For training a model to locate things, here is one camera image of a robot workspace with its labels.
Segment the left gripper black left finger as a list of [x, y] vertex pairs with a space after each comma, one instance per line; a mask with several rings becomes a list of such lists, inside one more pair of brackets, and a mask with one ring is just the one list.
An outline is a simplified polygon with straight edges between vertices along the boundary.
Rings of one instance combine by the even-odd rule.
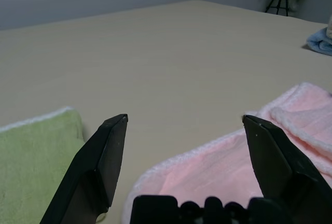
[[41, 223], [96, 223], [111, 207], [121, 170], [128, 115], [105, 120], [74, 156]]

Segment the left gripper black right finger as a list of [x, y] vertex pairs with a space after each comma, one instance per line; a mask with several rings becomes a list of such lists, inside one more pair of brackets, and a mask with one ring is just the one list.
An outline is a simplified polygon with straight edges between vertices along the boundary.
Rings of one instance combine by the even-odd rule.
[[283, 201], [294, 223], [331, 223], [331, 187], [273, 123], [244, 115], [252, 167], [263, 196]]

